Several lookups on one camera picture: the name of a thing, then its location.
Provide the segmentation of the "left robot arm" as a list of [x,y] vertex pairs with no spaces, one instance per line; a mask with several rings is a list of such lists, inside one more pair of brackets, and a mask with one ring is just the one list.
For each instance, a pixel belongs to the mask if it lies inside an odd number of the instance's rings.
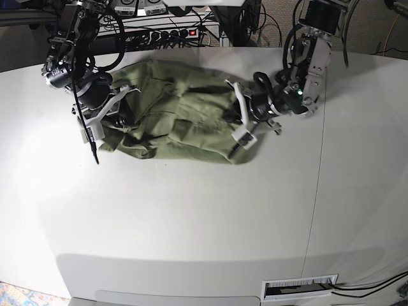
[[330,63],[330,38],[342,34],[348,7],[349,1],[309,1],[305,16],[293,19],[284,44],[282,69],[273,77],[255,72],[256,91],[244,98],[242,106],[235,102],[224,119],[241,123],[244,111],[254,122],[314,112]]

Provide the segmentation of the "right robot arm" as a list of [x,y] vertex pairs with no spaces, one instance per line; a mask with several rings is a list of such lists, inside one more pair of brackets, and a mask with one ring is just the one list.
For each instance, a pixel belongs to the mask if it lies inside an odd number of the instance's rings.
[[[117,58],[109,65],[96,66],[91,45],[97,40],[103,17],[113,18],[119,27]],[[110,1],[72,1],[64,7],[50,38],[41,75],[48,86],[71,93],[78,108],[84,105],[88,110],[98,110],[112,95],[109,72],[121,63],[125,51],[124,24]]]

